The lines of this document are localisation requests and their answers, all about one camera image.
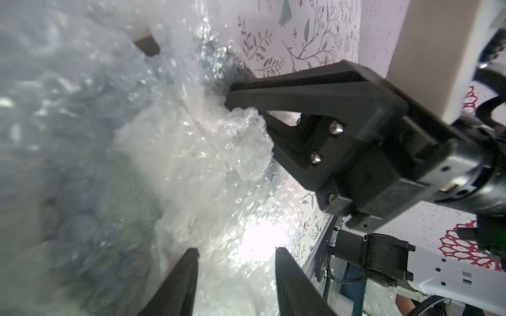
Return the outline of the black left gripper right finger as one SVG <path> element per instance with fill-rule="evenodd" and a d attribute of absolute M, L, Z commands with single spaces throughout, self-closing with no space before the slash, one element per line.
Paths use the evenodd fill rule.
<path fill-rule="evenodd" d="M 280 315 L 336 316 L 284 247 L 275 251 L 275 280 Z"/>

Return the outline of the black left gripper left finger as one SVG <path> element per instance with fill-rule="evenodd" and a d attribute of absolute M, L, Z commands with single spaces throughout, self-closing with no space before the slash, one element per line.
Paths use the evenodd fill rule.
<path fill-rule="evenodd" d="M 188 248 L 138 316 L 192 315 L 198 284 L 197 248 Z"/>

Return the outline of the blue patterned green plate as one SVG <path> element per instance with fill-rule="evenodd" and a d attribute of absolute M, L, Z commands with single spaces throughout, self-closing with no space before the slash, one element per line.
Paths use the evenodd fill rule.
<path fill-rule="evenodd" d="M 202 42 L 198 47 L 198 60 L 205 80 L 216 86 L 228 87 L 234 82 L 255 79 L 254 73 L 235 54 L 231 45 L 222 45 L 215 40 Z"/>

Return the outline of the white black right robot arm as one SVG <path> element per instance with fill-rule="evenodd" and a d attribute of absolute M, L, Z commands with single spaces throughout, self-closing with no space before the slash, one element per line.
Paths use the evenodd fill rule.
<path fill-rule="evenodd" d="M 505 313 L 505 275 L 436 255 L 378 229 L 425 201 L 476 216 L 457 236 L 505 264 L 505 127 L 492 111 L 448 125 L 369 68 L 348 61 L 236 82 L 225 105 L 264 117 L 274 158 L 345 229 L 328 233 L 314 274 L 329 279 L 331 258 L 360 269 L 356 282 L 425 294 L 415 313 L 453 300 Z"/>

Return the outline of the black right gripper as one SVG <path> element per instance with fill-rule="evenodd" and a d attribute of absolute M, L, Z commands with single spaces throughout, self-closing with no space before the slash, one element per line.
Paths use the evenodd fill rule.
<path fill-rule="evenodd" d="M 412 108 L 391 136 L 364 151 L 379 115 L 407 114 L 407 102 L 368 67 L 341 61 L 236 82 L 225 99 L 229 110 L 261 111 L 274 158 L 303 188 L 319 190 L 322 211 L 349 216 L 347 226 L 365 233 L 421 201 L 503 229 L 505 126 L 492 114 L 504 104 L 503 98 L 486 101 L 475 116 L 450 126 Z M 301 112 L 303 118 L 289 126 L 267 111 Z"/>

